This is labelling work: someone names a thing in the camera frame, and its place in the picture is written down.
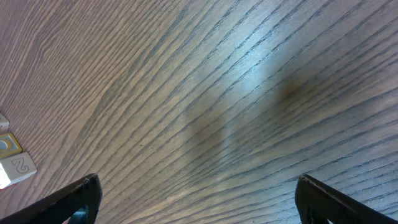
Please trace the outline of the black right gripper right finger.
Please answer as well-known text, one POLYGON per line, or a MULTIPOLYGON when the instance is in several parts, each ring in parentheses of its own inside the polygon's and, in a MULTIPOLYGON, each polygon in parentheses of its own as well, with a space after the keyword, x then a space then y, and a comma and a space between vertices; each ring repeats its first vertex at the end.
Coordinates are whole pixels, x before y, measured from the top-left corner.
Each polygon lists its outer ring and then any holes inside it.
POLYGON ((295 190, 295 204, 302 223, 387 223, 389 218, 319 180, 301 175, 295 190))

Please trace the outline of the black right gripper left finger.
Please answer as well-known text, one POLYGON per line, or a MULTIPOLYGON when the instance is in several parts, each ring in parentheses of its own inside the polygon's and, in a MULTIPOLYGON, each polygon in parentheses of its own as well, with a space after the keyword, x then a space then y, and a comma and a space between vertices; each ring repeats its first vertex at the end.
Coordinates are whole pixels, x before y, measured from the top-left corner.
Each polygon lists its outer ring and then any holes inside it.
POLYGON ((94 223, 102 199, 97 174, 88 174, 32 205, 1 219, 4 224, 94 223))

